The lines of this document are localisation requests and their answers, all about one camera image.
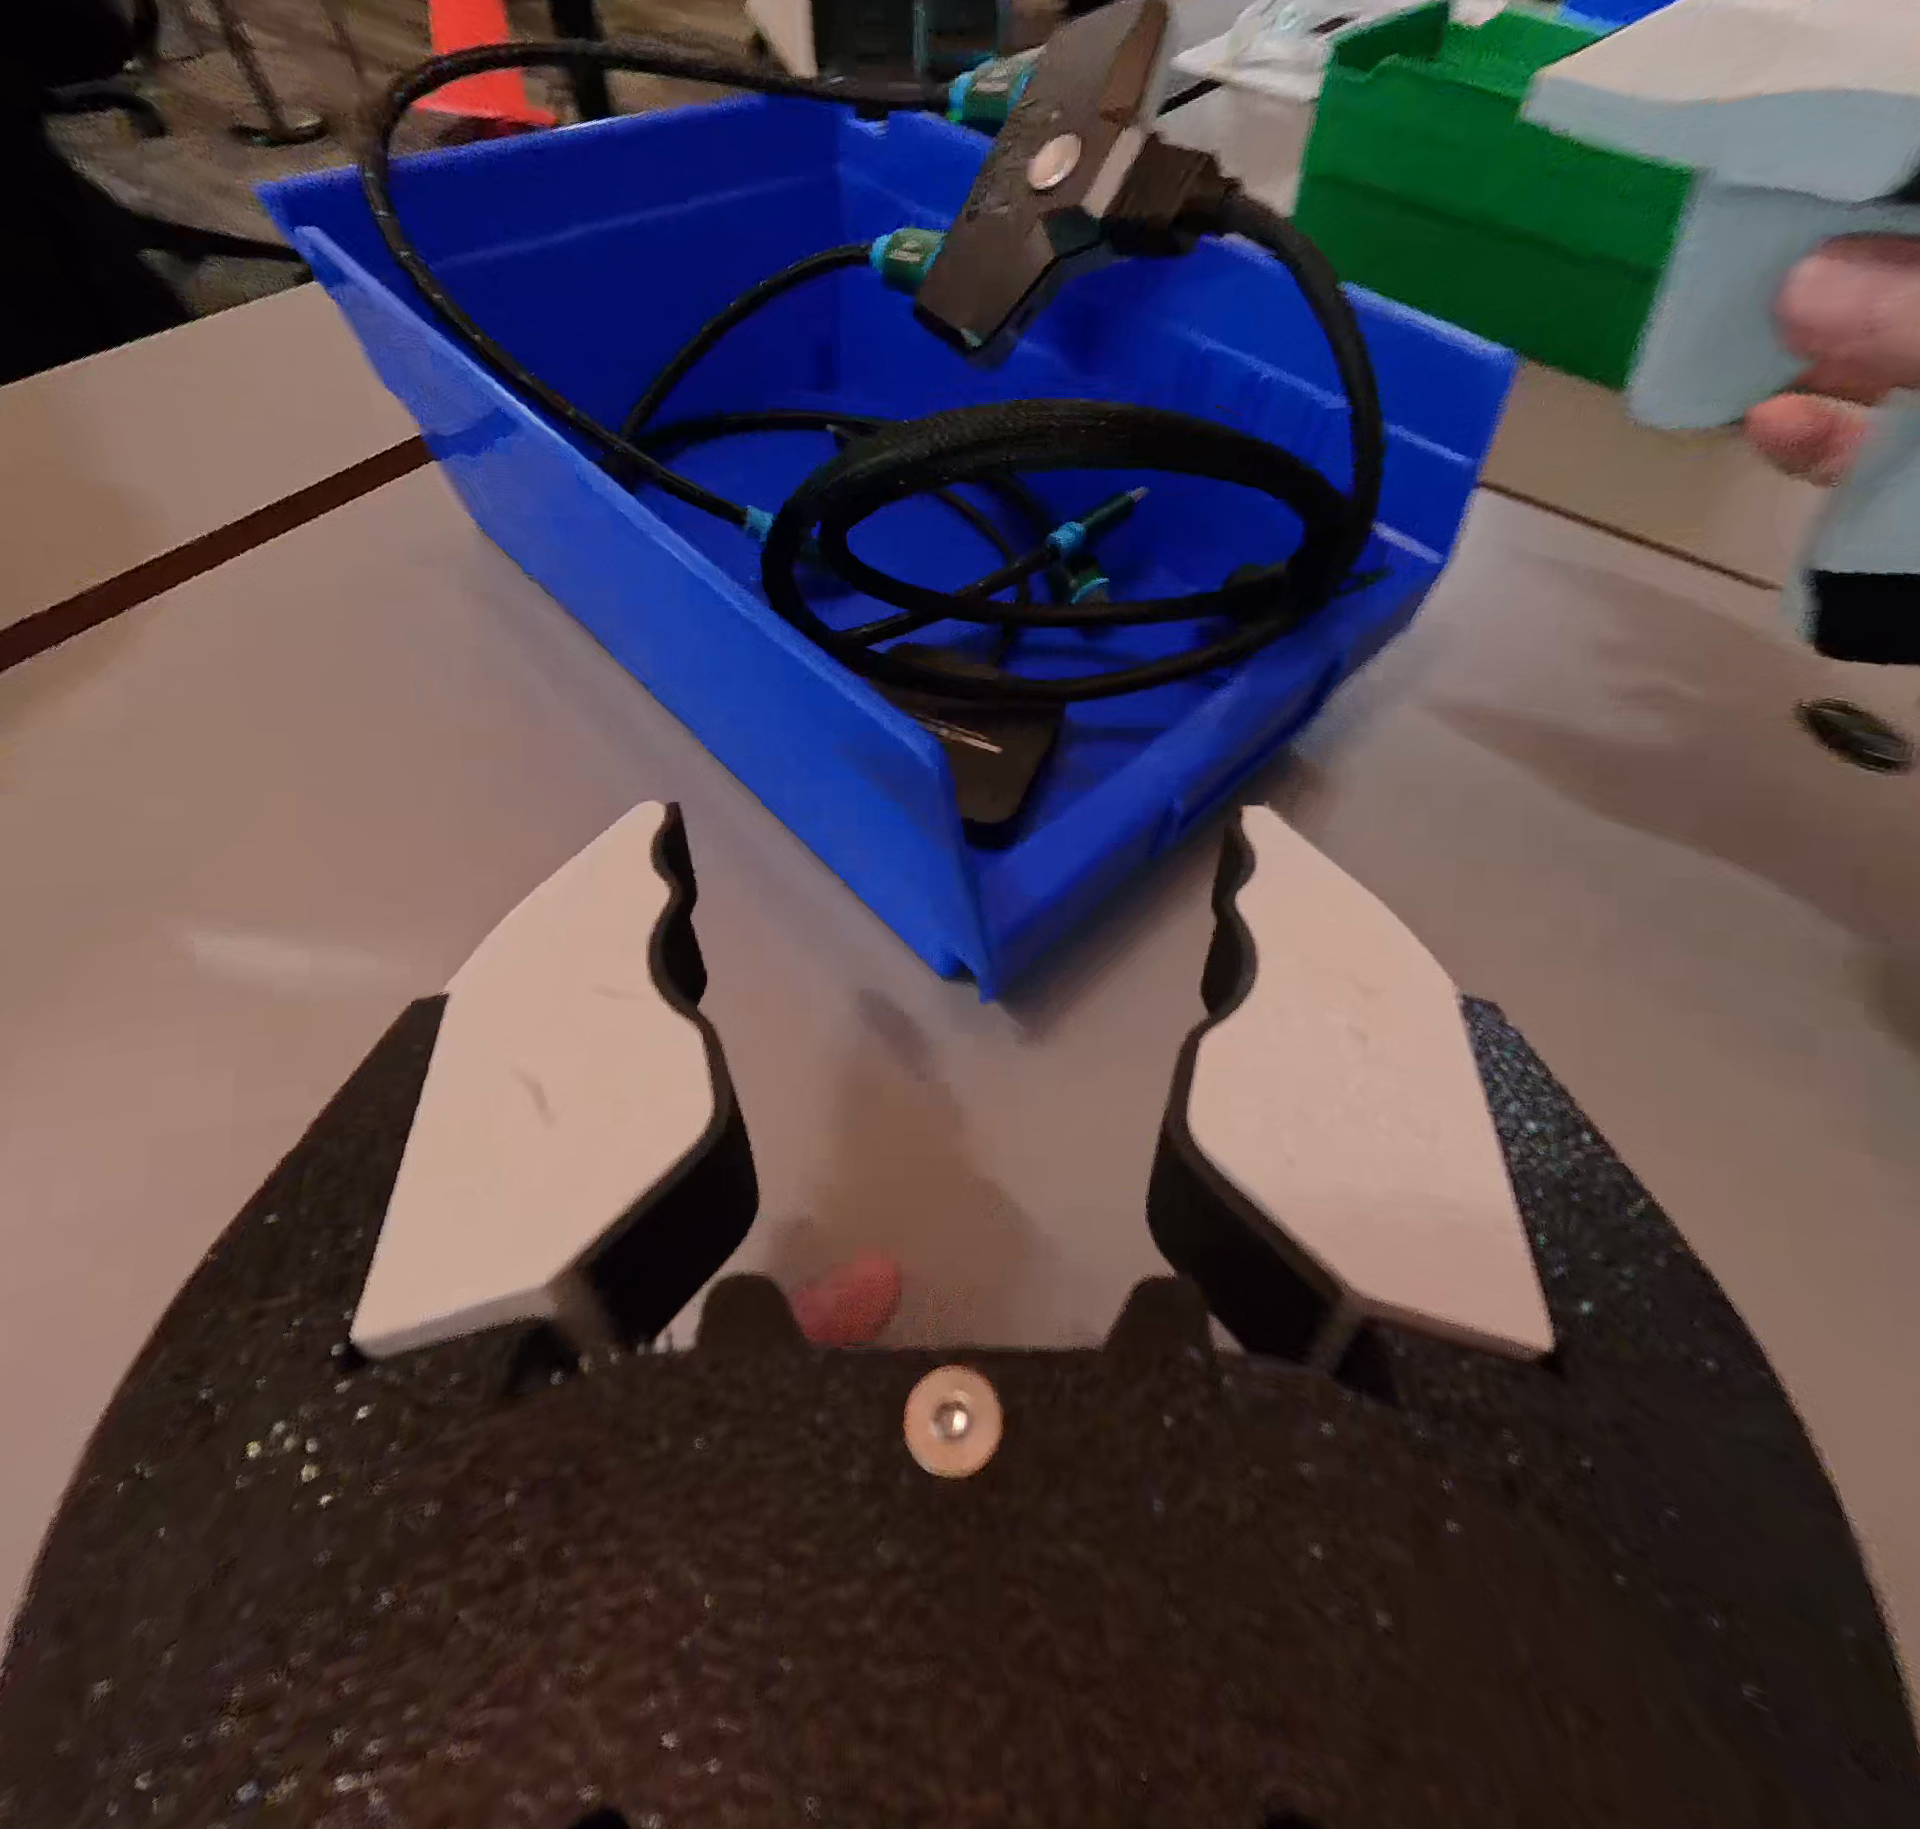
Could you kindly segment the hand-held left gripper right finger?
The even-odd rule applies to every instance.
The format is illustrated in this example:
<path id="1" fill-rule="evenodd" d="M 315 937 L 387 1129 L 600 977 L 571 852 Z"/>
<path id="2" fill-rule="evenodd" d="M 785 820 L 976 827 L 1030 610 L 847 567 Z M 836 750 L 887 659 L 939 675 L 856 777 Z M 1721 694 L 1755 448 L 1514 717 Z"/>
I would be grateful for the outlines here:
<path id="1" fill-rule="evenodd" d="M 1280 812 L 1221 838 L 1201 1019 L 1144 1223 L 1235 1350 L 1396 1331 L 1542 1366 L 1557 1329 L 1450 974 Z"/>

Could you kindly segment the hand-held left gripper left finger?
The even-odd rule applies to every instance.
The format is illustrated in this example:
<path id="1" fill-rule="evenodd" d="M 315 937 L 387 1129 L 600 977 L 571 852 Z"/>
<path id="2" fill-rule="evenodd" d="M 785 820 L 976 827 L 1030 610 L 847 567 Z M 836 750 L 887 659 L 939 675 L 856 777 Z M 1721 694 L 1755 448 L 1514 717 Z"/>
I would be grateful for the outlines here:
<path id="1" fill-rule="evenodd" d="M 447 980 L 351 1315 L 360 1355 L 541 1324 L 640 1350 L 760 1212 L 704 1013 L 697 877 L 675 803 L 640 803 L 529 893 Z"/>

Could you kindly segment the black HDMI switch box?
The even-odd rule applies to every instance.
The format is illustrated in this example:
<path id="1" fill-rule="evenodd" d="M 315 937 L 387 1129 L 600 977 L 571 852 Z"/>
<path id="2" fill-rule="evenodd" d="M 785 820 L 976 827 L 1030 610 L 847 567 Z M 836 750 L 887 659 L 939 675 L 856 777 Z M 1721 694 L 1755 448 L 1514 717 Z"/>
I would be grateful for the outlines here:
<path id="1" fill-rule="evenodd" d="M 1221 161 L 1158 133 L 1169 40 L 1168 0 L 1115 0 L 948 88 L 952 120 L 995 124 L 914 289 L 918 321 L 952 351 L 995 364 L 1069 277 L 1176 258 L 1222 228 Z"/>

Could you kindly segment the person's right hand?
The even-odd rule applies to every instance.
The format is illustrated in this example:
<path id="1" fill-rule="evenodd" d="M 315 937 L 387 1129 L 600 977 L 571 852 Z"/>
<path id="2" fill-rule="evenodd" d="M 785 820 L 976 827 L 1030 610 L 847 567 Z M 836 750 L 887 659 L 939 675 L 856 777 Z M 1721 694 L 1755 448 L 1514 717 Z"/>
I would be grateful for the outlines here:
<path id="1" fill-rule="evenodd" d="M 1832 488 L 1868 440 L 1869 411 L 1916 392 L 1916 238 L 1822 242 L 1790 269 L 1774 321 L 1800 369 L 1742 415 L 1742 433 L 1774 469 Z"/>

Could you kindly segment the person's left hand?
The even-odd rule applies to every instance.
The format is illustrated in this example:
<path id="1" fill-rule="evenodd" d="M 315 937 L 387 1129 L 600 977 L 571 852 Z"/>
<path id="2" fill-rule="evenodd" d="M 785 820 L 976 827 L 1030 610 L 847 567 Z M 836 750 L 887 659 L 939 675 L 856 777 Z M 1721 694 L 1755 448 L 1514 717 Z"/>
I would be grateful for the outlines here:
<path id="1" fill-rule="evenodd" d="M 808 1342 L 856 1350 L 877 1342 L 900 1311 L 901 1269 L 881 1249 L 859 1249 L 791 1292 L 793 1320 Z"/>

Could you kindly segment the green plastic bin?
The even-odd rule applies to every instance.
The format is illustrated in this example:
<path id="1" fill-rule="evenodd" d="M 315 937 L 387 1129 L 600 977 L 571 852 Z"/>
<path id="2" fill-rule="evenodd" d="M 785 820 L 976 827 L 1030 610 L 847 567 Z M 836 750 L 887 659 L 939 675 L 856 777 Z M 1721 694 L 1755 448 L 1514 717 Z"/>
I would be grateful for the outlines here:
<path id="1" fill-rule="evenodd" d="M 1333 42 L 1295 195 L 1344 282 L 1610 392 L 1626 386 L 1692 171 L 1526 118 L 1538 70 L 1598 28 L 1450 3 Z"/>

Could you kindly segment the black round table grommet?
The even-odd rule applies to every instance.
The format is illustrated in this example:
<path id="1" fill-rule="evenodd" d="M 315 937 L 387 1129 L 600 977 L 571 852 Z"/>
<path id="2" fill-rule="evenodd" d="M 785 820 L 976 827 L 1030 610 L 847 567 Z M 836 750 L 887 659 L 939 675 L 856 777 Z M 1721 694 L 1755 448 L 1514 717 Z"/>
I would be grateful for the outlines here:
<path id="1" fill-rule="evenodd" d="M 1868 774 L 1899 777 L 1916 768 L 1916 742 L 1895 720 L 1838 696 L 1794 706 L 1800 732 L 1830 755 Z"/>

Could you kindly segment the orange traffic cone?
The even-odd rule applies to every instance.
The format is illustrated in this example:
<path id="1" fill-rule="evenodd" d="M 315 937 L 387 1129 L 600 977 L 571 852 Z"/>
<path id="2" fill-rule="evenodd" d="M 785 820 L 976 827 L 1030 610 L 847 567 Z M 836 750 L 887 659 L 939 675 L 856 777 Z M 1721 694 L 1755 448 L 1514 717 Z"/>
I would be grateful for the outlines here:
<path id="1" fill-rule="evenodd" d="M 429 50 L 447 57 L 473 45 L 508 42 L 508 0 L 424 0 L 429 18 Z M 516 136 L 549 131 L 556 114 L 545 110 L 527 73 L 516 69 L 482 70 L 418 98 L 418 112 L 468 131 L 470 136 Z"/>

